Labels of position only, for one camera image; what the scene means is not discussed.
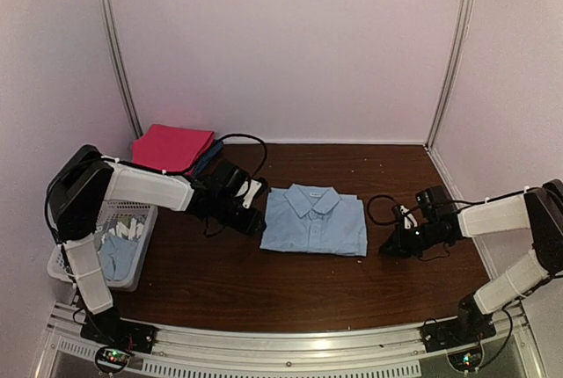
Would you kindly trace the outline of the light blue shirt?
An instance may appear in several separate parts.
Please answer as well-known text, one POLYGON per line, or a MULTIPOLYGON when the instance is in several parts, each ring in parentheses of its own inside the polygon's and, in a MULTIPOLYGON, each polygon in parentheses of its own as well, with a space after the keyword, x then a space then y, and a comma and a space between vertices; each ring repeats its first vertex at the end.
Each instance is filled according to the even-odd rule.
POLYGON ((264 251, 365 257, 368 251, 363 203, 332 187, 293 184, 267 196, 264 251))

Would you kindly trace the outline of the blue printed garment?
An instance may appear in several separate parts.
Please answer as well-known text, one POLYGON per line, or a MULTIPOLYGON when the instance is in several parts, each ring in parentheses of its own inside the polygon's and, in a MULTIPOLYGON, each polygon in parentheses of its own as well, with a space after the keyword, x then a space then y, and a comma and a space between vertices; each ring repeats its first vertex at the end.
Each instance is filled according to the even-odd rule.
POLYGON ((108 281, 125 280, 134 270, 146 219, 146 215, 123 215, 103 224, 98 255, 108 281))

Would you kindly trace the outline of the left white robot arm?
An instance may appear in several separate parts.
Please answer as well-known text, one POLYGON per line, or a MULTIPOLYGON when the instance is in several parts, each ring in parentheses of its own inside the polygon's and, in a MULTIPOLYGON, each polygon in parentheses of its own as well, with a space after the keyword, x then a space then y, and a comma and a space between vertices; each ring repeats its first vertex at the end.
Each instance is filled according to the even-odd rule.
POLYGON ((157 208, 214 219, 246 236, 266 227, 263 213, 253 207, 267 192, 263 178, 254 178, 229 161, 208 175, 151 169, 102 155, 93 145, 82 146, 51 181, 46 195, 46 219, 55 242, 62 247, 69 280, 77 286, 87 313, 95 316, 91 329, 108 346, 126 339, 126 326, 114 311, 110 283, 99 251, 107 232, 121 219, 144 216, 140 235, 145 240, 156 221, 157 208))

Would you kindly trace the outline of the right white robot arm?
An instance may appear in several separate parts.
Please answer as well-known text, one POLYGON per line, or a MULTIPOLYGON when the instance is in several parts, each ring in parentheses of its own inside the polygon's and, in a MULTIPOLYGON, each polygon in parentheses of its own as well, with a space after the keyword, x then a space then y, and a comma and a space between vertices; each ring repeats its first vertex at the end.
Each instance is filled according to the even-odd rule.
POLYGON ((484 333, 493 313, 527 297, 562 272, 562 182, 554 179, 481 201, 453 200, 441 186, 415 196, 417 222, 411 208, 392 209, 393 231, 379 251, 396 258, 421 258, 437 246, 463 240, 484 243, 494 237, 525 236, 530 246, 505 271, 458 304, 451 336, 466 345, 484 333))

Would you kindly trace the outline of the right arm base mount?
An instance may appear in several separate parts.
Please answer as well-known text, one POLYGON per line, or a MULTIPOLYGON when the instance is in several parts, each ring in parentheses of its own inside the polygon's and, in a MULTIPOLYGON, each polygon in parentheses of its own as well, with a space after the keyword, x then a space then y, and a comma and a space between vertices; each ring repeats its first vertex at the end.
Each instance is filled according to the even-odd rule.
POLYGON ((495 335, 492 315, 479 310, 472 294, 461 300, 457 316, 453 319, 428 319, 420 327, 420 337, 427 353, 477 344, 495 335))

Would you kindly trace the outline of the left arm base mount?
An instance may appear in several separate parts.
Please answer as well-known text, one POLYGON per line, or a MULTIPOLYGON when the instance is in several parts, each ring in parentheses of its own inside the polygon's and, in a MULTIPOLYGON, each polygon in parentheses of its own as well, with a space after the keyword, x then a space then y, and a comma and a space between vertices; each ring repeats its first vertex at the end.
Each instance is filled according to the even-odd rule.
POLYGON ((152 352, 157 335, 154 325, 124 320, 115 307, 98 314, 85 309, 84 313, 82 338, 127 352, 152 352))

